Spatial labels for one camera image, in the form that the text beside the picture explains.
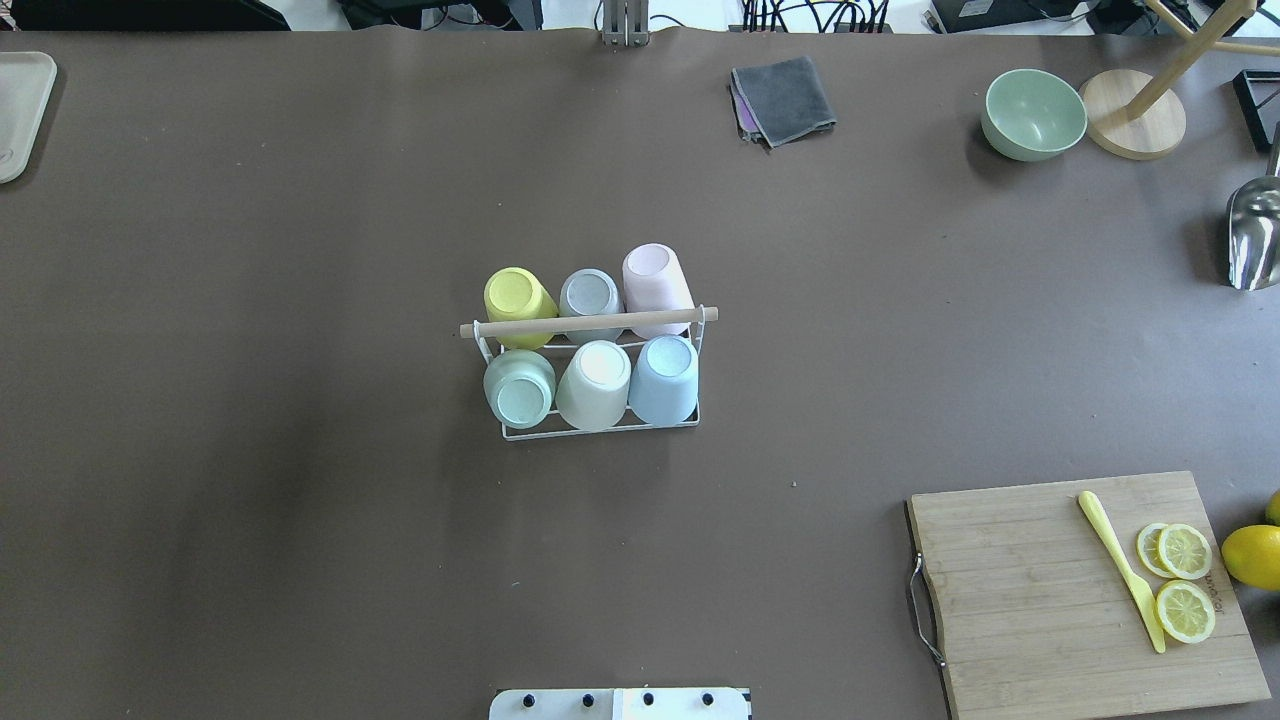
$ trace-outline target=wooden handle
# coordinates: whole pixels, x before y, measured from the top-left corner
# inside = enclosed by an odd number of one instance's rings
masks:
[[[650,310],[646,313],[618,313],[616,315],[586,315],[582,318],[543,318],[538,320],[507,320],[458,325],[458,336],[475,338],[513,334],[567,333],[573,331],[607,331],[671,323],[710,323],[719,319],[719,307],[692,307],[689,310]]]

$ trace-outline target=metal bracket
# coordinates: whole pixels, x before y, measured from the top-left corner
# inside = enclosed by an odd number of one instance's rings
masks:
[[[751,720],[750,688],[502,691],[489,720]]]
[[[604,0],[600,38],[605,45],[649,45],[649,0]]]

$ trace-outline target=wooden dowel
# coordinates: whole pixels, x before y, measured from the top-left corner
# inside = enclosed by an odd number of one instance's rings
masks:
[[[1144,0],[1148,6],[1151,6],[1156,14],[1158,0]],[[1140,118],[1143,113],[1151,109],[1160,100],[1169,88],[1174,86],[1178,78],[1183,77],[1192,64],[1199,59],[1201,55],[1207,53],[1213,45],[1221,40],[1226,31],[1231,29],[1235,20],[1240,18],[1248,18],[1257,9],[1257,0],[1226,0],[1221,8],[1217,9],[1208,20],[1187,40],[1187,45],[1178,53],[1174,61],[1169,64],[1167,68],[1160,72],[1158,76],[1151,78],[1138,95],[1125,105],[1125,117],[1130,120]]]
[[[1165,20],[1165,23],[1169,27],[1174,28],[1174,32],[1176,32],[1179,37],[1187,38],[1196,35],[1194,29],[1187,27],[1187,23],[1184,23],[1181,18],[1170,12],[1169,8],[1165,6],[1162,3],[1158,3],[1156,0],[1149,0],[1147,3],[1147,6],[1155,10],[1155,13],[1160,15],[1160,19]],[[1221,40],[1219,40],[1217,42],[1213,44],[1212,49],[1221,50],[1222,53],[1243,53],[1245,55],[1268,55],[1271,58],[1280,58],[1280,47],[1272,47],[1270,45],[1251,45],[1247,42],[1222,42]]]
[[[567,333],[572,331],[607,331],[636,325],[666,325],[671,323],[696,323],[707,314],[707,322],[719,319],[719,307],[694,307],[691,310],[653,310],[648,313],[618,313],[616,315],[586,315],[584,318],[544,318],[539,320],[507,320],[480,323],[480,337],[513,334]],[[458,336],[475,338],[474,324],[458,325]]]
[[[1220,40],[1213,44],[1213,50],[1221,50],[1224,53],[1244,53],[1245,55],[1268,55],[1271,58],[1280,58],[1280,47],[1271,47],[1270,45],[1249,45],[1247,42],[1222,42]]]

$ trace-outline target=plastic knife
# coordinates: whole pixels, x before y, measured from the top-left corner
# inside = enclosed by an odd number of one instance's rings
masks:
[[[1129,566],[1129,560],[1124,556],[1124,550],[1120,548],[1120,539],[1116,538],[1116,532],[1111,528],[1111,520],[1107,518],[1107,511],[1102,509],[1098,496],[1091,491],[1084,491],[1080,493],[1079,501],[1080,510],[1084,510],[1084,516],[1093,525],[1093,532],[1102,539],[1102,544],[1106,546],[1107,552],[1111,553],[1111,560],[1115,561],[1116,568],[1120,570],[1120,577],[1129,585],[1129,594],[1133,596],[1134,603],[1138,605],[1138,612],[1142,615],[1142,623],[1147,625],[1147,634],[1151,635],[1152,647],[1156,648],[1156,652],[1165,652],[1165,628],[1161,626],[1160,619],[1156,618],[1156,596],[1151,593],[1151,585]]]

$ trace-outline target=green bowl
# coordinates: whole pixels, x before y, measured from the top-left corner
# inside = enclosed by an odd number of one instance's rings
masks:
[[[1062,78],[1021,68],[991,82],[982,132],[1001,155],[1033,163],[1060,155],[1084,137],[1084,101]]]

